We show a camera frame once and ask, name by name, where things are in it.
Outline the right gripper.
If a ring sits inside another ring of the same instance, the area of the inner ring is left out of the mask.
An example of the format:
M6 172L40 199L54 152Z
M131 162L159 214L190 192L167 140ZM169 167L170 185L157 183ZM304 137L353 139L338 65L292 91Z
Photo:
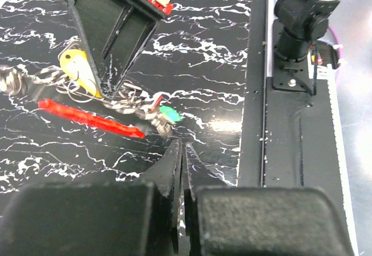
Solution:
M113 98L171 0L64 0L100 96Z

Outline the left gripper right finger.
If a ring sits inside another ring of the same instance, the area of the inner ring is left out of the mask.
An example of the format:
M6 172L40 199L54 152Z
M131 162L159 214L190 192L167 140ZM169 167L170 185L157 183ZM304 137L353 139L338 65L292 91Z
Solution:
M191 255L353 255L320 189L230 187L186 143L185 225Z

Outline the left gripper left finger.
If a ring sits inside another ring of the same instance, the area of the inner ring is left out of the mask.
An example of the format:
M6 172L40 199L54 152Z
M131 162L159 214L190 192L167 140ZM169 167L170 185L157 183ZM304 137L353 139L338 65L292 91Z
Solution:
M131 182L22 187L1 219L2 255L176 255L183 144Z

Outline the yellow key tag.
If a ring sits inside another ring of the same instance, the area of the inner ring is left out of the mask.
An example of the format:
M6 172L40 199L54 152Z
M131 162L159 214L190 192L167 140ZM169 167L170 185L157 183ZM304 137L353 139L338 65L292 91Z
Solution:
M68 49L61 53L60 67L72 80L91 95L101 98L87 55L80 49Z

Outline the metal key holder red handle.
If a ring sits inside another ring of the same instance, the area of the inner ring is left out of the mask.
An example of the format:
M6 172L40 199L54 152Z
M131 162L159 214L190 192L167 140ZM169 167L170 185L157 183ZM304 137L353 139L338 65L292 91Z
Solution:
M108 100L98 98L88 93L78 82L72 80L63 70L56 66L42 69L36 74L21 72L15 67L1 66L1 92L9 96L26 95L32 86L53 87L58 93L66 94L76 103L98 101L105 108L122 115L135 115L139 119L148 121L156 131L169 136L172 133L172 125L165 116L159 112L160 104L154 111L150 110L153 103L148 103L142 96L142 89L131 84L124 83L119 91L119 99ZM62 105L48 98L37 101L38 108L50 114L65 118L82 125L94 127L99 130L119 134L125 137L144 138L145 133L135 126L126 126L115 120L94 115L78 108Z

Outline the green key tag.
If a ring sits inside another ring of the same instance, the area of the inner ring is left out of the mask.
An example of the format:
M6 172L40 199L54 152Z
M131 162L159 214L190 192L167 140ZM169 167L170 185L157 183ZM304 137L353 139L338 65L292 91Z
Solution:
M177 123L182 121L182 116L172 107L160 106L159 112L166 117L166 119L171 123Z

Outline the red key tag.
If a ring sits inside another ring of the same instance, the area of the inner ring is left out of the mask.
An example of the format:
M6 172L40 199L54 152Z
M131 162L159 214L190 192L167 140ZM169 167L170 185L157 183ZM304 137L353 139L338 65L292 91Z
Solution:
M160 95L154 102L153 102L153 104L151 105L151 107L150 107L150 110L151 111L154 111L156 108L157 108L157 106L160 104L160 102L161 102L161 100L162 100L162 96Z

